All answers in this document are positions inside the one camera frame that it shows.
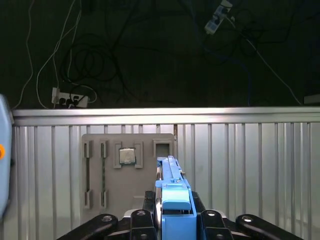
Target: black mechanical arm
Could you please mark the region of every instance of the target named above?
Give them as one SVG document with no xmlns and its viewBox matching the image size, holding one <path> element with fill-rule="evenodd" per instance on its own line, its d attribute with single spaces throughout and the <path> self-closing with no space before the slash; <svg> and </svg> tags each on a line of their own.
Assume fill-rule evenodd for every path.
<svg viewBox="0 0 320 240">
<path fill-rule="evenodd" d="M 153 191 L 146 191 L 142 209 L 128 211 L 120 221 L 111 214 L 101 214 L 58 240 L 158 240 L 161 236 L 154 224 L 155 197 Z M 192 197 L 197 212 L 197 240 L 302 240 L 252 214 L 240 215 L 233 222 L 219 211 L 207 210 L 196 192 Z"/>
</svg>

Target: blue cable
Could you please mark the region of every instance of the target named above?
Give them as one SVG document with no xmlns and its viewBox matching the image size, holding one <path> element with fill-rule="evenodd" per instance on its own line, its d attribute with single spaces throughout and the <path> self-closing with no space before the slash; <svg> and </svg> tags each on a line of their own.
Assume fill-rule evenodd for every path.
<svg viewBox="0 0 320 240">
<path fill-rule="evenodd" d="M 196 39 L 197 41 L 199 42 L 199 44 L 201 45 L 201 47 L 209 54 L 215 56 L 216 58 L 219 58 L 221 60 L 228 60 L 230 61 L 231 63 L 233 64 L 236 64 L 236 65 L 240 65 L 243 70 L 248 74 L 248 96 L 247 96 L 247 104 L 248 106 L 250 106 L 250 102 L 251 102 L 251 90 L 252 90 L 252 78 L 251 78 L 251 73 L 249 72 L 248 68 L 246 67 L 246 65 L 244 65 L 241 61 L 237 60 L 237 59 L 234 59 L 232 57 L 228 57 L 228 56 L 225 56 L 225 55 L 220 55 L 218 53 L 215 53 L 213 52 L 212 50 L 208 49 L 201 41 L 200 41 L 200 38 L 199 38 L 199 29 L 198 29 L 198 26 L 197 26 L 197 22 L 196 22 L 196 16 L 195 16 L 195 13 L 194 13 L 194 9 L 193 9 L 193 6 L 192 6 L 192 0 L 189 0 L 189 3 L 190 3 L 190 10 L 191 10 L 191 14 L 192 14 L 192 19 L 193 19 L 193 26 L 194 26 L 194 30 L 195 30 L 195 35 L 196 35 Z"/>
</svg>

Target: metal panel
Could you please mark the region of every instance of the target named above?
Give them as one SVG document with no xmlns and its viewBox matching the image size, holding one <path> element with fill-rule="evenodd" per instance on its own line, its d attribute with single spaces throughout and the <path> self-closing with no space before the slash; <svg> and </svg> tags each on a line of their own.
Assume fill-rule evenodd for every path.
<svg viewBox="0 0 320 240">
<path fill-rule="evenodd" d="M 11 203 L 0 240 L 56 239 L 81 222 L 83 134 L 176 134 L 177 157 L 207 208 L 252 213 L 320 238 L 320 109 L 20 110 Z"/>
</svg>

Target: dark wall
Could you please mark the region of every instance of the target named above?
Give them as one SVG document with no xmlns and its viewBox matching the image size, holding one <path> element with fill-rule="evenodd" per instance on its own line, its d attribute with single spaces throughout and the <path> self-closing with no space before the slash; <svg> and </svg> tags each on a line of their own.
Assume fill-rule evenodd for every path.
<svg viewBox="0 0 320 240">
<path fill-rule="evenodd" d="M 104 38 L 112 47 L 131 7 L 116 9 L 110 4 L 111 0 L 97 0 L 93 7 L 88 7 L 85 0 L 83 1 L 83 14 L 78 25 L 77 37 L 93 33 Z M 71 2 L 35 1 L 31 10 L 32 26 L 29 39 L 34 75 L 25 88 L 19 108 L 42 108 L 36 93 L 37 74 L 54 51 Z M 198 27 L 195 27 L 193 18 L 184 12 L 178 0 L 156 1 L 157 11 L 154 11 L 152 2 L 141 0 L 118 45 L 112 51 L 123 75 L 125 89 L 118 75 L 108 83 L 93 79 L 79 81 L 80 84 L 94 88 L 99 95 L 99 100 L 90 104 L 90 108 L 243 107 L 248 106 L 248 95 L 250 106 L 297 106 L 298 103 L 289 89 L 275 77 L 257 54 L 254 54 L 251 47 L 243 40 L 234 41 L 243 30 L 242 24 L 252 21 L 256 23 L 253 23 L 251 28 L 256 31 L 247 34 L 259 33 L 261 26 L 268 30 L 280 28 L 264 32 L 259 38 L 260 42 L 284 40 L 287 27 L 292 25 L 285 42 L 258 44 L 258 50 L 291 87 L 300 102 L 303 102 L 306 92 L 318 92 L 318 85 L 314 83 L 320 81 L 317 73 L 320 72 L 317 67 L 317 55 L 320 52 L 320 17 L 314 16 L 320 11 L 320 3 L 317 0 L 235 0 L 233 3 L 238 7 L 231 10 L 230 17 L 237 16 L 238 32 L 225 20 L 219 31 L 209 37 L 205 37 L 203 27 L 219 5 L 218 1 L 192 1 Z M 190 3 L 189 0 L 180 2 L 185 6 Z M 21 90 L 31 74 L 26 50 L 29 5 L 29 1 L 0 1 L 0 92 L 7 96 L 11 106 L 18 103 Z M 77 0 L 66 29 L 75 24 L 79 9 L 80 4 Z M 297 12 L 291 21 L 294 11 Z M 85 38 L 83 43 L 93 46 L 100 45 L 99 41 L 90 36 Z M 56 53 L 58 74 L 71 43 L 72 33 L 63 39 Z M 214 54 L 223 56 L 229 55 L 233 48 L 235 49 L 232 60 L 219 65 L 224 58 L 208 54 L 204 48 L 214 50 Z M 243 51 L 253 53 L 254 56 L 246 56 Z M 78 61 L 83 62 L 82 58 L 84 56 L 79 56 Z M 109 58 L 106 58 L 106 61 L 108 62 L 103 68 L 102 76 L 104 78 L 108 78 L 115 71 L 113 62 Z M 99 64 L 98 60 L 94 64 L 97 71 Z M 250 85 L 248 72 L 251 75 Z M 75 73 L 74 66 L 71 67 L 72 73 Z M 69 92 L 73 86 L 63 82 L 60 75 L 58 77 L 61 91 Z M 49 61 L 38 79 L 40 99 L 48 108 L 53 107 L 52 87 L 56 86 L 54 65 Z M 90 90 L 82 87 L 73 92 L 93 96 Z"/>
</svg>

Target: orange button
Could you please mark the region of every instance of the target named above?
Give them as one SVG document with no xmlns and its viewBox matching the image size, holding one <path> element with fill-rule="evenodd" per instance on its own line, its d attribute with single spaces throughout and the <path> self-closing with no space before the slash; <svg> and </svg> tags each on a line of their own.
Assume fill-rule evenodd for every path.
<svg viewBox="0 0 320 240">
<path fill-rule="evenodd" d="M 5 147 L 0 144 L 0 160 L 3 159 L 6 155 L 6 150 L 5 150 Z"/>
</svg>

